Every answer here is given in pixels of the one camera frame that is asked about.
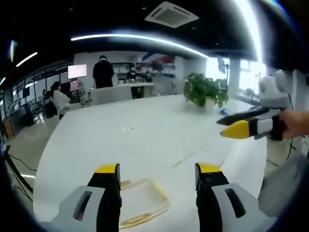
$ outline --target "green plant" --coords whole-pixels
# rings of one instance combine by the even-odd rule
[[[196,104],[199,107],[205,105],[206,98],[214,99],[215,104],[218,104],[219,108],[223,106],[223,103],[228,101],[228,95],[226,91],[221,91],[222,85],[225,85],[225,80],[212,78],[204,78],[203,74],[191,73],[184,78],[186,80],[184,85],[185,97]]]

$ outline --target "floor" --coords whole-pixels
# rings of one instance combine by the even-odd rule
[[[47,144],[48,139],[56,128],[58,122],[59,119],[57,117],[43,118],[40,116],[34,125],[24,128],[15,138],[7,142],[8,145],[11,145],[9,154],[21,159],[29,168],[36,170],[45,145]],[[273,170],[285,162],[289,153],[289,142],[289,140],[282,142],[268,140],[265,176],[269,175]],[[28,181],[30,186],[33,187],[36,172],[29,170],[19,160],[14,158],[12,158],[12,160],[21,175]],[[21,200],[25,203],[25,206],[29,212],[33,213],[32,202],[22,193],[19,183],[10,170],[9,173],[12,177],[13,185],[16,186],[15,188],[17,195],[20,196]],[[26,190],[26,192],[30,198],[33,197],[28,190]]]

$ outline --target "potted plant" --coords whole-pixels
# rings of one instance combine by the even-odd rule
[[[184,79],[186,80],[184,95],[198,107],[205,107],[206,111],[212,111],[215,104],[221,108],[228,101],[226,91],[220,90],[226,87],[225,80],[214,81],[212,78],[205,78],[203,74],[196,73],[191,73]]]

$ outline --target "man in black shirt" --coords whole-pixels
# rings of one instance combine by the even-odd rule
[[[96,82],[96,88],[112,87],[112,76],[114,69],[111,63],[107,61],[106,56],[100,56],[99,62],[93,68],[93,78]]]

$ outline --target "ceiling light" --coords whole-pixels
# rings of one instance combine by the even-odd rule
[[[104,38],[104,37],[127,37],[127,38],[136,38],[136,39],[142,39],[142,40],[149,40],[149,41],[155,41],[155,42],[159,42],[162,44],[167,44],[167,45],[171,45],[174,47],[178,47],[181,48],[183,50],[186,50],[188,52],[192,52],[194,54],[197,54],[203,58],[209,58],[209,56],[206,56],[205,54],[198,52],[192,48],[183,46],[181,44],[178,43],[174,43],[168,40],[162,40],[159,38],[154,38],[154,37],[148,37],[148,36],[142,36],[142,35],[131,35],[131,34],[98,34],[98,35],[86,35],[86,36],[79,36],[79,37],[74,37],[71,38],[71,41],[76,41],[76,40],[85,40],[85,39],[92,39],[92,38]]]
[[[16,67],[19,67],[20,65],[22,65],[23,63],[25,63],[27,60],[31,59],[32,57],[36,56],[38,53],[35,52],[33,54],[31,54],[30,56],[24,58],[21,62],[19,62],[18,64],[16,64]]]
[[[234,0],[235,4],[240,9],[245,22],[247,24],[248,30],[251,34],[253,44],[255,47],[255,52],[257,56],[257,61],[262,67],[262,45],[261,45],[261,37],[259,33],[259,28],[257,24],[256,17],[253,13],[252,7],[250,6],[248,0]]]
[[[2,85],[2,83],[5,81],[6,77],[2,78],[0,85]]]

